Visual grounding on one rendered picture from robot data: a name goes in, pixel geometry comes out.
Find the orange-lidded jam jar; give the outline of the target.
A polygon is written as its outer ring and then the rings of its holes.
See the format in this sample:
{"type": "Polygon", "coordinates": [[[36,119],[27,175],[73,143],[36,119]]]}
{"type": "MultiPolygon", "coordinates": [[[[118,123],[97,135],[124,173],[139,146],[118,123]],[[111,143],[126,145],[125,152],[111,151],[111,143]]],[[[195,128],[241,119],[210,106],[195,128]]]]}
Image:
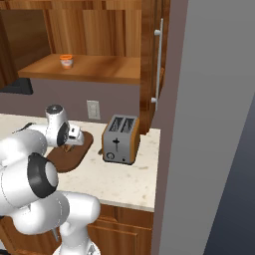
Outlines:
{"type": "Polygon", "coordinates": [[[74,60],[73,60],[73,56],[70,54],[61,55],[60,62],[64,69],[72,69],[73,68],[74,60]]]}

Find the dark wooden cabinet door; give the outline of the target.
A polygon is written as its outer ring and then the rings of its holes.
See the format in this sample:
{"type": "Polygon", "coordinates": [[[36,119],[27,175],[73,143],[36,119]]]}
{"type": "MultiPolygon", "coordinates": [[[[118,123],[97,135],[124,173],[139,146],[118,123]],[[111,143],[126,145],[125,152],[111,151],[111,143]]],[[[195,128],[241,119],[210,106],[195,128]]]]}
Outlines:
{"type": "Polygon", "coordinates": [[[18,72],[50,53],[42,10],[0,10],[0,92],[30,83],[18,72]]]}

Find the black appliance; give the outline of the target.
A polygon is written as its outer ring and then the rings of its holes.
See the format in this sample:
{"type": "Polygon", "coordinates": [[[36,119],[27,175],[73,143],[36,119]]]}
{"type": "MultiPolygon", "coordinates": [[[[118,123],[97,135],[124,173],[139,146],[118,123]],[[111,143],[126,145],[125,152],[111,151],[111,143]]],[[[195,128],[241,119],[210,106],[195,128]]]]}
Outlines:
{"type": "Polygon", "coordinates": [[[31,80],[28,78],[19,78],[12,84],[0,89],[0,93],[32,95],[33,88],[31,80]]]}

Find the wooden wall cabinet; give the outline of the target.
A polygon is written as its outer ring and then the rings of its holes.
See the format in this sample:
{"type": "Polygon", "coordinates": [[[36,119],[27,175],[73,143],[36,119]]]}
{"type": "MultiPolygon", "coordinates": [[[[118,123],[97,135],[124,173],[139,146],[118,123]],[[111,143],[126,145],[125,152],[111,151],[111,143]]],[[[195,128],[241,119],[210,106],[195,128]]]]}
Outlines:
{"type": "Polygon", "coordinates": [[[51,53],[21,78],[138,84],[141,0],[0,0],[0,10],[42,10],[51,53]],[[60,56],[73,56],[64,69],[60,56]]]}

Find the white wall socket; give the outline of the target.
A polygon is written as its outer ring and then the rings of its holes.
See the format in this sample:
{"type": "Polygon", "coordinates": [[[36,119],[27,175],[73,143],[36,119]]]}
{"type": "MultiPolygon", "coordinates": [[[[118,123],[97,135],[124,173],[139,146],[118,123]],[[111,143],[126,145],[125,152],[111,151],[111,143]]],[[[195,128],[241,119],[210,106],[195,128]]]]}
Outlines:
{"type": "Polygon", "coordinates": [[[91,120],[99,120],[100,115],[100,104],[98,101],[87,101],[88,117],[91,120]]]}

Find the grey refrigerator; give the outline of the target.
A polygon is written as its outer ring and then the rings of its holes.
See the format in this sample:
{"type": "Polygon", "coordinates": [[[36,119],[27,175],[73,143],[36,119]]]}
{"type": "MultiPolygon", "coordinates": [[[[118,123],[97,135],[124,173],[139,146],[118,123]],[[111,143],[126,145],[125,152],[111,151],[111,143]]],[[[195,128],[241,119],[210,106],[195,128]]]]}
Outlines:
{"type": "Polygon", "coordinates": [[[160,255],[255,255],[255,0],[188,0],[160,255]]]}

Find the silver and orange toaster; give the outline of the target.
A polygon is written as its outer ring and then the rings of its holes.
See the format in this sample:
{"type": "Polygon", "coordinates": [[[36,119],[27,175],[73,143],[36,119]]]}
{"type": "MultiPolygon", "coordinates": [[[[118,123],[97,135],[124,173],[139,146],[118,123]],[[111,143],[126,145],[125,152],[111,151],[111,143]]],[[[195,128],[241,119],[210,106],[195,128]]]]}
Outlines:
{"type": "Polygon", "coordinates": [[[139,143],[139,118],[113,115],[102,134],[103,160],[133,164],[139,143]]]}

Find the wooden base cabinet run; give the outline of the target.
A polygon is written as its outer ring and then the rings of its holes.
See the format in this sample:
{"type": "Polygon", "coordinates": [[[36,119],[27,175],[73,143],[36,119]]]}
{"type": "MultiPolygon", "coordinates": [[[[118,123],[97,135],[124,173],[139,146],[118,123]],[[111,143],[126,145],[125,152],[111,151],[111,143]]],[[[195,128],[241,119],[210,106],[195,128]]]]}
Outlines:
{"type": "MultiPolygon", "coordinates": [[[[151,255],[152,224],[152,212],[103,204],[88,233],[102,255],[151,255]]],[[[57,234],[24,235],[10,217],[0,219],[0,241],[9,255],[52,255],[61,244],[57,234]]]]}

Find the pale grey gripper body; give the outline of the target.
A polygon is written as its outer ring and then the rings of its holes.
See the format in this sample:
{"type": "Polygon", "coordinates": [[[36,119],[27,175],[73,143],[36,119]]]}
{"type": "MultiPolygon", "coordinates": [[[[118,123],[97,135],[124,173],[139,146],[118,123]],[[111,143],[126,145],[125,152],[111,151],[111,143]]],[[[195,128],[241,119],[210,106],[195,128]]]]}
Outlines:
{"type": "Polygon", "coordinates": [[[69,132],[68,139],[66,141],[66,144],[68,145],[83,145],[84,144],[84,135],[81,131],[78,133],[69,132]]]}

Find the brown wooden cutting board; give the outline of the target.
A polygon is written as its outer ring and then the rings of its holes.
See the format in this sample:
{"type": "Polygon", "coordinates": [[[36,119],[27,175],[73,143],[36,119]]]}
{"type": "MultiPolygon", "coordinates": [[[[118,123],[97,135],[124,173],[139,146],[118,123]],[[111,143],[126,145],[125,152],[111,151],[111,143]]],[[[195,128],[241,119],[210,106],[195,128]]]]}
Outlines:
{"type": "Polygon", "coordinates": [[[87,131],[84,131],[83,135],[85,139],[83,145],[62,145],[53,148],[47,155],[47,158],[54,163],[59,173],[76,169],[84,159],[94,142],[94,138],[87,131]]]}

